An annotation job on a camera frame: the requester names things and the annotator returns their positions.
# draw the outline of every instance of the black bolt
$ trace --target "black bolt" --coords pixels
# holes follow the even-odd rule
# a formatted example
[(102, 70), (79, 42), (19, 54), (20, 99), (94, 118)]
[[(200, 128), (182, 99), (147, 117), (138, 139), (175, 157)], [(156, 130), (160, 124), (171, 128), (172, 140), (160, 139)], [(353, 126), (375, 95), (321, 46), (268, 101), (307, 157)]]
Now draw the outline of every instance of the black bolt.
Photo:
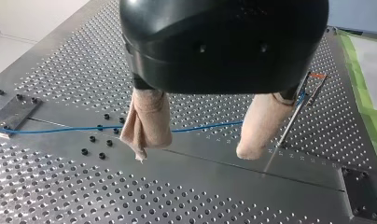
[(366, 172), (362, 172), (362, 173), (360, 174), (360, 176), (359, 176), (359, 179), (365, 179), (365, 178), (367, 178), (367, 177), (369, 177), (369, 175), (368, 175)]
[(89, 154), (89, 151), (86, 148), (83, 148), (81, 149), (81, 154), (87, 156)]
[(265, 53), (265, 51), (267, 51), (267, 48), (268, 48), (267, 44), (263, 43), (261, 44), (260, 51), (262, 53)]
[(351, 173), (351, 170), (350, 170), (350, 169), (343, 169), (343, 170), (342, 170), (342, 175), (343, 175), (343, 176), (348, 176), (350, 173)]
[(372, 219), (377, 220), (377, 213), (372, 213), (371, 217), (372, 217)]
[(99, 159), (104, 160), (105, 158), (106, 155), (103, 152), (99, 153)]
[(353, 211), (354, 215), (358, 215), (360, 213), (360, 208), (355, 208)]

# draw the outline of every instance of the perforated metal floor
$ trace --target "perforated metal floor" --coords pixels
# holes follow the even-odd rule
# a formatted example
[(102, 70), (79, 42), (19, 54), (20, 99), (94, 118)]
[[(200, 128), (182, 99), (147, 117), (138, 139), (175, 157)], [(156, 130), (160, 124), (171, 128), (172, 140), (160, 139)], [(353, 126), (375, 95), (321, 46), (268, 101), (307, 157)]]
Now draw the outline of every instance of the perforated metal floor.
[[(301, 112), (286, 150), (272, 141), (258, 161), (236, 158), (239, 126), (175, 134), (145, 165), (121, 143), (101, 144), (118, 141), (112, 132), (0, 139), (0, 223), (347, 223), (337, 169), (377, 174), (377, 158), (332, 33), (311, 69), (329, 75), (314, 106)], [(307, 91), (319, 82), (311, 78)], [(2, 73), (0, 89), (0, 108), (17, 92), (46, 101), (24, 130), (118, 123), (132, 89), (118, 1), (92, 0)], [(171, 94), (172, 128), (242, 120), (252, 98)]]
[[(344, 83), (324, 38), (311, 64), (329, 76), (314, 107), (305, 108), (287, 138), (290, 148), (308, 151), (362, 169), (377, 160), (365, 133), (356, 126), (355, 100)], [(320, 80), (310, 79), (308, 91)], [(55, 52), (23, 77), (16, 91), (65, 106), (125, 117), (131, 101), (131, 79), (119, 26), (118, 1), (105, 3)], [(172, 127), (196, 127), (242, 120), (252, 95), (171, 95)], [(239, 127), (203, 130), (200, 137), (236, 144)]]

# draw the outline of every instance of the blue cable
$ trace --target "blue cable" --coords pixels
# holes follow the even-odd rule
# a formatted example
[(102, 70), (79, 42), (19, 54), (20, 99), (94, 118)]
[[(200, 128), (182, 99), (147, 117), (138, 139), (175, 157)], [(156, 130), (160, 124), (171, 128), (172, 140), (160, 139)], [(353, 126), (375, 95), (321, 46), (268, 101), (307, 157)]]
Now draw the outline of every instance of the blue cable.
[(299, 100), (297, 101), (296, 103), (296, 106), (300, 105), (302, 103), (302, 101), (304, 101), (304, 97), (305, 97), (305, 91), (303, 91), (301, 94), (300, 94), (300, 97), (299, 97)]
[[(210, 129), (215, 127), (221, 126), (229, 126), (229, 125), (237, 125), (242, 124), (242, 121), (234, 121), (228, 123), (217, 123), (206, 125), (202, 127), (195, 127), (195, 128), (187, 128), (187, 129), (176, 129), (172, 130), (173, 133), (187, 133), (201, 129)], [(42, 130), (42, 131), (15, 131), (15, 130), (6, 130), (0, 129), (0, 133), (19, 133), (19, 134), (30, 134), (30, 133), (60, 133), (60, 132), (69, 132), (69, 131), (87, 131), (87, 130), (103, 130), (103, 129), (120, 129), (122, 128), (121, 125), (115, 126), (103, 126), (103, 127), (76, 127), (76, 128), (62, 128), (62, 129), (50, 129), (50, 130)]]

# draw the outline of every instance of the metal panel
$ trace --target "metal panel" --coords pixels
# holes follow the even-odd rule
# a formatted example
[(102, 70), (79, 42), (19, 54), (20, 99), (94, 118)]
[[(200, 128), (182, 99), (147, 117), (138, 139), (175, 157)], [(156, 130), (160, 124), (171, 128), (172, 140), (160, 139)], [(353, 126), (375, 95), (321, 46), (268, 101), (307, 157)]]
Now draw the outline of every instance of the metal panel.
[[(312, 69), (330, 78), (314, 106), (301, 112), (286, 151), (276, 151), (273, 140), (270, 153), (260, 160), (238, 160), (238, 126), (176, 134), (171, 150), (332, 189), (341, 189), (335, 169), (339, 163), (377, 173), (349, 77), (337, 68), (343, 61), (335, 58), (337, 46), (330, 46), (335, 41), (327, 34), (314, 56)], [(35, 119), (68, 126), (108, 125), (126, 115), (132, 88), (128, 73), (118, 2), (94, 0), (1, 74), (0, 89), (7, 96), (25, 92), (43, 99), (46, 103)], [(308, 90), (319, 81), (311, 79)], [(0, 96), (0, 108), (7, 96)], [(185, 128), (243, 119), (252, 96), (172, 94), (170, 99), (172, 127)], [(111, 119), (105, 120), (104, 113)]]
[[(28, 120), (24, 130), (55, 127)], [(108, 139), (0, 138), (0, 223), (349, 222), (341, 191), (163, 150), (149, 150), (152, 160), (141, 164), (121, 142), (107, 147)]]
[[(17, 94), (0, 110), (0, 129), (16, 130), (40, 104), (37, 98)], [(9, 138), (11, 134), (0, 132), (0, 136)]]

